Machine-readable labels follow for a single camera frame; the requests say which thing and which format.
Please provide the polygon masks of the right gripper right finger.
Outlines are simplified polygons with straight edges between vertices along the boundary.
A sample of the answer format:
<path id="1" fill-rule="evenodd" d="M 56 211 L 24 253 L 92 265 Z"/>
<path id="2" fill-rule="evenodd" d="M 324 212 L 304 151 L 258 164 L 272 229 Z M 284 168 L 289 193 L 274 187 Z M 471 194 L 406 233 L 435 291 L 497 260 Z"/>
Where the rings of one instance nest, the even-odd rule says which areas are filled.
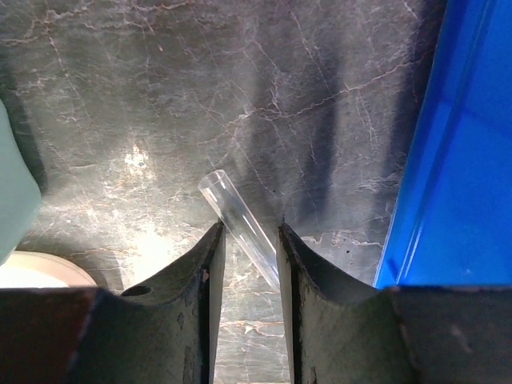
<path id="1" fill-rule="evenodd" d="M 294 383 L 508 383 L 508 286 L 378 290 L 278 228 L 277 261 Z"/>

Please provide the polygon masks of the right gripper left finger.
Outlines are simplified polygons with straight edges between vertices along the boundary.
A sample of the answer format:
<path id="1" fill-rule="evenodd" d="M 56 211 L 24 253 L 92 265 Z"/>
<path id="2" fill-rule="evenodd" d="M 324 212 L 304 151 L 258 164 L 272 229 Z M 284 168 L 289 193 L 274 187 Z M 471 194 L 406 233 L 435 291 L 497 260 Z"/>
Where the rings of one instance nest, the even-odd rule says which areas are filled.
<path id="1" fill-rule="evenodd" d="M 210 383 L 225 228 L 121 294 L 99 287 L 4 289 L 4 383 Z"/>

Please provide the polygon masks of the clear glass test tube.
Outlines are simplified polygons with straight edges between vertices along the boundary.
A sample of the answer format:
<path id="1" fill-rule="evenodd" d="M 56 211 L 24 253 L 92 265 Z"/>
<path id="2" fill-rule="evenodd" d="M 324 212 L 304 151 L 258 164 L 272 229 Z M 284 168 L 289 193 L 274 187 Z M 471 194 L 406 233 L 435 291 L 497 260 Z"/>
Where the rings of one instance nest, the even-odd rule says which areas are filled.
<path id="1" fill-rule="evenodd" d="M 279 291 L 276 249 L 227 173 L 209 173 L 198 189 L 267 284 Z"/>

